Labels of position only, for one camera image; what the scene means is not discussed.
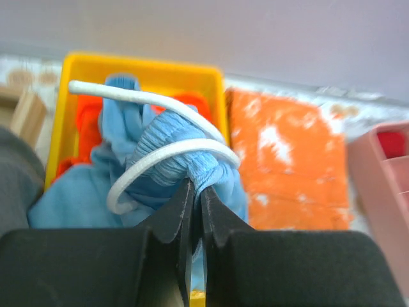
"blue fabric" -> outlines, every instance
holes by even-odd
[[[130,77],[108,78],[107,85],[139,89]],[[137,178],[120,196],[133,211],[117,216],[107,209],[106,197],[122,173],[150,152],[167,144],[205,134],[174,112],[155,117],[148,105],[104,99],[100,115],[104,144],[93,150],[93,166],[76,166],[50,187],[29,213],[35,228],[135,226],[160,208],[189,177],[200,192],[212,185],[223,203],[247,221],[246,196],[236,169],[212,154],[200,151],[166,159]],[[204,290],[203,255],[196,251],[191,288]]]

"orange object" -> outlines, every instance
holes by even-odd
[[[89,156],[91,155],[92,149],[102,142],[98,129],[98,116],[101,110],[102,97],[89,95],[78,96],[77,116],[75,117],[75,125],[79,132],[78,157],[62,160],[58,164],[55,179],[60,177],[75,164],[91,163]]]
[[[172,98],[179,100],[180,102],[183,102],[184,104],[188,104],[190,106],[196,107],[197,111],[201,116],[206,118],[209,122],[212,122],[212,113],[210,112],[210,107],[207,103],[207,101],[203,98],[200,97],[199,95],[196,94],[180,94],[173,96]],[[158,107],[158,106],[152,106],[152,109],[156,113],[161,113],[165,111],[164,107]]]
[[[345,230],[348,206],[340,119],[295,99],[228,90],[231,145],[260,230]]]

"white rope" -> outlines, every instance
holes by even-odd
[[[124,214],[134,210],[130,204],[120,204],[118,206],[118,198],[121,193],[146,170],[154,166],[156,163],[168,159],[174,155],[184,154],[197,150],[206,150],[211,153],[220,155],[222,158],[229,161],[234,168],[240,166],[240,160],[237,155],[227,146],[220,144],[213,139],[186,139],[184,141],[175,142],[159,149],[154,150],[150,154],[137,161],[133,166],[127,169],[122,176],[114,183],[111,190],[108,192],[107,203],[108,209],[115,214]]]
[[[200,128],[205,134],[213,138],[186,139],[184,141],[175,142],[156,149],[147,156],[143,157],[141,160],[137,161],[133,166],[127,169],[122,176],[119,177],[108,192],[108,209],[115,214],[124,214],[134,210],[134,207],[131,206],[131,204],[118,204],[118,198],[120,197],[121,193],[123,193],[123,191],[146,170],[150,169],[156,163],[168,159],[174,155],[198,150],[206,150],[221,156],[230,162],[234,168],[238,168],[240,166],[240,159],[230,148],[226,146],[226,142],[224,141],[223,135],[220,133],[220,131],[217,130],[217,128],[208,120],[206,120],[206,118],[202,117],[200,114],[196,113],[191,108],[176,99],[154,93],[147,93],[144,91],[124,90],[113,86],[76,80],[70,81],[68,88],[72,94],[86,94],[114,100],[164,107],[186,118]]]
[[[153,104],[155,106],[164,107],[178,113],[180,116],[192,122],[212,139],[215,139],[222,144],[226,144],[220,131],[217,130],[217,128],[213,126],[206,118],[201,116],[199,113],[196,113],[179,100],[171,97],[148,93],[145,91],[124,90],[123,88],[116,88],[114,86],[77,80],[70,81],[68,83],[68,88],[71,94],[86,94],[114,100],[136,102],[139,104]]]

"yellow bin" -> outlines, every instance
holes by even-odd
[[[58,164],[78,154],[78,133],[75,128],[76,95],[68,91],[68,82],[80,80],[103,84],[111,74],[120,72],[137,77],[141,89],[162,95],[179,93],[201,94],[209,103],[215,126],[228,138],[228,121],[221,72],[213,67],[183,63],[150,61],[101,54],[73,53],[64,60],[45,188],[56,176]],[[191,306],[204,307],[203,294],[192,293]]]

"pink container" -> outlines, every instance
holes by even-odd
[[[406,153],[387,159],[379,132],[401,132]],[[409,296],[409,122],[376,126],[348,145],[350,174],[375,239],[403,293]]]

